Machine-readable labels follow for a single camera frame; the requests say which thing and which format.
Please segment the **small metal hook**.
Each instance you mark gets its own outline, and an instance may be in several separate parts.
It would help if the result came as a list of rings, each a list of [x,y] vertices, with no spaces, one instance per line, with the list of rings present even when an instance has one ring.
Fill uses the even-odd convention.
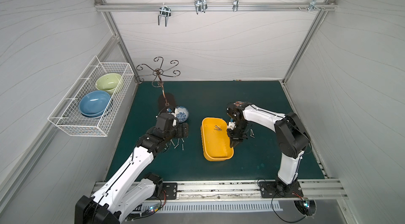
[[[238,12],[239,0],[233,1],[233,12]]]

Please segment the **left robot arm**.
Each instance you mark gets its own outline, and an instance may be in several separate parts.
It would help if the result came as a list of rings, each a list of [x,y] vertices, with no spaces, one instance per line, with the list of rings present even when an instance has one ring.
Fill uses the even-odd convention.
[[[139,137],[133,151],[119,170],[92,196],[82,196],[75,206],[76,224],[122,224],[144,201],[162,193],[162,178],[147,174],[136,178],[164,151],[172,139],[188,136],[189,126],[170,113],[157,116],[156,125]]]

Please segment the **blue ceramic plate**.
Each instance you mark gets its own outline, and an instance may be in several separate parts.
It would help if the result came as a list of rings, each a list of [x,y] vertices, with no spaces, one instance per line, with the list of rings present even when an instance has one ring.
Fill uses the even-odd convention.
[[[86,94],[79,102],[79,111],[85,117],[98,117],[104,113],[111,100],[105,91],[93,91]]]

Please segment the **metal mug tree stand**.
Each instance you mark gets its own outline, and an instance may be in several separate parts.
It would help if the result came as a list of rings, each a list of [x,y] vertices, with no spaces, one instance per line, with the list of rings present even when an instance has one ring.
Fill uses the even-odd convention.
[[[161,89],[161,95],[158,97],[158,109],[161,113],[174,113],[177,107],[174,95],[167,93],[164,86],[164,78],[176,78],[180,76],[180,70],[176,69],[179,65],[179,61],[173,59],[169,62],[169,67],[164,69],[164,58],[157,56],[153,59],[153,62],[157,63],[157,67],[153,68],[146,63],[142,63],[136,66],[136,82],[141,84],[145,81],[146,77],[152,77],[151,85],[154,88]]]

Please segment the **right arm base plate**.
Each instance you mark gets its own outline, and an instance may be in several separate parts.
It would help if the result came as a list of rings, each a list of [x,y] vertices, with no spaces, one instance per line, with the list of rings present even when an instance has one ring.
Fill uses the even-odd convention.
[[[262,198],[303,198],[304,194],[300,183],[295,180],[290,185],[284,184],[282,181],[266,181],[258,180],[257,185]]]

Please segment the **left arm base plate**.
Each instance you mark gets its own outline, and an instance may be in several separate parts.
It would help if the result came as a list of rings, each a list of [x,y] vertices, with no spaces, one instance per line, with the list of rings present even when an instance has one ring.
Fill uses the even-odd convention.
[[[163,182],[156,186],[151,199],[175,200],[177,199],[178,183]]]

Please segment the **aluminium cross rail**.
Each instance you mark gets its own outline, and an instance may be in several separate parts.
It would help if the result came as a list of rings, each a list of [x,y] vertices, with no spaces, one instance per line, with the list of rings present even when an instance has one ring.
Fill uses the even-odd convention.
[[[208,2],[206,12],[233,12],[233,2],[212,3]],[[317,6],[325,7],[325,11],[334,11],[337,4],[316,3]],[[194,3],[105,3],[96,5],[98,12],[159,12],[163,5],[169,7],[171,12],[196,12]],[[297,7],[306,7],[309,2],[299,3],[243,3],[239,2],[238,12],[273,12],[273,11],[299,11]]]

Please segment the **double prong metal hook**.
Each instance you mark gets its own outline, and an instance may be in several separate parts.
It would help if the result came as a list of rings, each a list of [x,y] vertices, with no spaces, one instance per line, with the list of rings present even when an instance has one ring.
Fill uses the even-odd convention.
[[[158,25],[164,21],[165,27],[168,25],[169,17],[171,16],[171,9],[165,5],[159,8]]]

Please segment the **green ceramic bowl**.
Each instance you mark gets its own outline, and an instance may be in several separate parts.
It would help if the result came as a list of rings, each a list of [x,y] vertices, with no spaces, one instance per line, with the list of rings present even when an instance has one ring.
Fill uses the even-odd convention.
[[[97,79],[95,87],[97,90],[105,91],[112,96],[113,94],[119,93],[123,89],[124,82],[120,74],[109,73]]]

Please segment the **metal hook bracket right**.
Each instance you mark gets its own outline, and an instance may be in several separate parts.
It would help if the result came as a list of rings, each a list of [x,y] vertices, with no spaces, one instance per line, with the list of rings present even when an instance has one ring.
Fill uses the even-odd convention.
[[[297,7],[297,9],[299,11],[303,11],[306,10],[307,12],[311,12],[311,11],[325,11],[326,8],[325,7],[321,7],[321,6],[317,6],[317,1],[316,0],[312,0],[309,2],[309,5],[306,7]]]

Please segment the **yellow plastic storage box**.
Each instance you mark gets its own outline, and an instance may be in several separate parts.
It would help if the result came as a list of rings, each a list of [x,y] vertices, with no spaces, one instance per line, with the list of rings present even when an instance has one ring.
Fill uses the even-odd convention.
[[[215,130],[215,125],[222,131]],[[234,149],[230,147],[227,135],[227,123],[221,118],[206,117],[201,123],[201,141],[203,154],[211,162],[226,161],[234,156]]]

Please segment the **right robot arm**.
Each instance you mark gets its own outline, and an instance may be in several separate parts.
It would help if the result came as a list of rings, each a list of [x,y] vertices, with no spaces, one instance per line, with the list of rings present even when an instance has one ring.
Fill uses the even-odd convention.
[[[233,148],[247,139],[250,122],[270,129],[275,132],[282,152],[277,181],[284,186],[295,184],[299,164],[310,144],[310,137],[297,114],[276,113],[243,101],[229,104],[226,111],[231,118],[227,126],[230,147]]]

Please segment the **green mat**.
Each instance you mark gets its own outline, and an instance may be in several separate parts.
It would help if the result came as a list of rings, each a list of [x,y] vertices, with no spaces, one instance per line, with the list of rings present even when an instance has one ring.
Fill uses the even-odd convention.
[[[158,154],[144,169],[138,180],[149,172],[165,181],[272,180],[277,177],[281,151],[273,131],[252,124],[255,137],[238,145],[231,159],[210,162],[203,155],[200,126],[206,117],[229,121],[227,105],[239,100],[277,113],[292,112],[279,81],[166,81],[164,86],[174,95],[177,105],[189,110],[189,137],[184,139],[184,151],[181,140],[176,149],[170,144],[168,150]],[[155,126],[160,94],[161,90],[149,82],[139,86],[106,180],[123,165],[138,138]],[[301,179],[324,178],[311,152],[303,157],[298,174]]]

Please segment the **blue white floral bowl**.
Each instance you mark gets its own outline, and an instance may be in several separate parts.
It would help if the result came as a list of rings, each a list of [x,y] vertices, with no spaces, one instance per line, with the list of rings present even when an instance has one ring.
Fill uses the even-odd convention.
[[[177,106],[175,108],[175,117],[179,120],[179,123],[184,123],[189,118],[189,110],[184,106]]]

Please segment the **aluminium front rail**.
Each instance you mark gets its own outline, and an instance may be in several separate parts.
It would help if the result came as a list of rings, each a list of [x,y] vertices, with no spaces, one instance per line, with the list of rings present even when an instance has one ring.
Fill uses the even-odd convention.
[[[176,181],[178,183],[177,199],[168,202],[198,201],[269,201],[261,197],[258,180],[225,181]],[[298,181],[309,200],[342,200],[348,195],[339,179],[302,179]],[[111,188],[110,183],[97,182],[93,188],[97,203],[124,206],[131,196],[137,202],[143,202],[155,192],[153,182],[134,182],[128,192]],[[301,198],[273,198],[278,201],[300,200]]]

